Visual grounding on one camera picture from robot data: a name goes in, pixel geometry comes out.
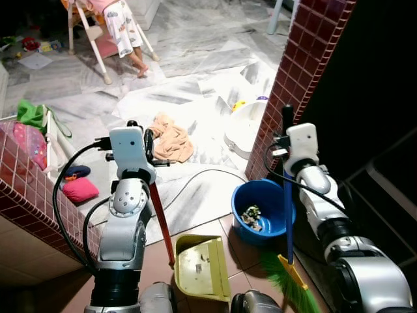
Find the green broom bristles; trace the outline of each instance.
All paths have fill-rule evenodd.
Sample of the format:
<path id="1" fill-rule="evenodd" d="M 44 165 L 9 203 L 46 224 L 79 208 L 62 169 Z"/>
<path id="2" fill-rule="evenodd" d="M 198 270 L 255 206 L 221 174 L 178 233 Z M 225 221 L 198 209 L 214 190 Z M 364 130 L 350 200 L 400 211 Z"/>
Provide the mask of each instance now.
<path id="1" fill-rule="evenodd" d="M 295 305 L 298 313 L 320 313 L 319 306 L 310 289 L 304 290 L 285 270 L 277 255 L 265 252 L 261 255 L 261 264 L 275 287 L 278 287 L 284 297 Z"/>

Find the paper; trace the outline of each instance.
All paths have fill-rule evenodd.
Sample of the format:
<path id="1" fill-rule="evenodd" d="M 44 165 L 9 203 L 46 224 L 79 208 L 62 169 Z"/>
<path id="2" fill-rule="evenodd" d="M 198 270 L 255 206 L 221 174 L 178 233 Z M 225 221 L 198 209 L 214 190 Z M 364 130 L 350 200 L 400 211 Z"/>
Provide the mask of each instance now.
<path id="1" fill-rule="evenodd" d="M 25 57 L 24 59 L 19 60 L 18 62 L 32 70 L 40 70 L 42 67 L 50 64 L 52 61 L 53 60 L 51 60 L 49 57 L 36 52 L 29 57 Z"/>

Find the green bag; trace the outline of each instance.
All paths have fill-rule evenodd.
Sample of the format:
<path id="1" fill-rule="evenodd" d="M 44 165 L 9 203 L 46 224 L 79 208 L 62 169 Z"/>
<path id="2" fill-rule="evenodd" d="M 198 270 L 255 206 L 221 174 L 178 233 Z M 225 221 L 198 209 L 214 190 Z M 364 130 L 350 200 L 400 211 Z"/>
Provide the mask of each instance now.
<path id="1" fill-rule="evenodd" d="M 50 111 L 55 123 L 58 126 L 58 129 L 66 136 L 67 138 L 72 137 L 72 133 L 67 126 L 62 124 L 58 118 L 55 116 L 55 113 L 41 104 L 39 106 L 34 106 L 28 100 L 21 99 L 18 105 L 18 121 L 25 125 L 33 126 L 40 130 L 43 135 L 46 133 L 46 123 L 48 122 L 47 113 Z"/>

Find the beige cloth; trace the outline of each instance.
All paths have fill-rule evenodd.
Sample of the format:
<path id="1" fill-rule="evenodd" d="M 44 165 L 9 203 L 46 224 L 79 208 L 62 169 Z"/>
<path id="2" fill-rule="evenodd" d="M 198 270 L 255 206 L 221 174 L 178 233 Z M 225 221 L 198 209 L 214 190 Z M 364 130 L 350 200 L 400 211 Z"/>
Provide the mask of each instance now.
<path id="1" fill-rule="evenodd" d="M 157 159 L 183 163 L 193 155 L 194 148 L 187 131 L 174 125 L 174 120 L 168 115 L 158 113 L 149 128 L 154 133 L 154 139 L 160 137 L 159 144 L 154 148 L 154 156 Z"/>

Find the high chair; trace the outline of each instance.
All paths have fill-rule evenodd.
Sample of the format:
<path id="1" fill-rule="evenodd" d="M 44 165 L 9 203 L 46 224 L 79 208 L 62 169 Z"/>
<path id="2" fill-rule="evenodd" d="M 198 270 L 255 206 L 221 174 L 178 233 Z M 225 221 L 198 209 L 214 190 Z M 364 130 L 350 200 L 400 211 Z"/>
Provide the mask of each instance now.
<path id="1" fill-rule="evenodd" d="M 81 20 L 85 32 L 87 33 L 87 36 L 90 40 L 91 47 L 93 48 L 94 54 L 97 58 L 98 64 L 100 65 L 100 68 L 103 72 L 104 82 L 108 85 L 111 84 L 112 81 L 109 74 L 107 73 L 106 67 L 104 66 L 103 59 L 118 54 L 118 50 L 107 30 L 104 18 L 102 16 L 95 16 L 93 12 L 87 10 L 87 8 L 84 7 L 84 4 L 80 3 L 78 0 L 61 0 L 61 2 L 68 11 L 68 33 L 70 43 L 69 54 L 75 54 L 73 28 Z M 87 21 L 87 17 L 89 16 L 93 16 L 99 25 L 90 26 Z M 151 44 L 142 31 L 142 28 L 136 21 L 135 23 L 143 42 L 147 45 L 149 51 L 152 54 L 152 59 L 154 61 L 159 61 L 160 58 L 152 49 Z"/>

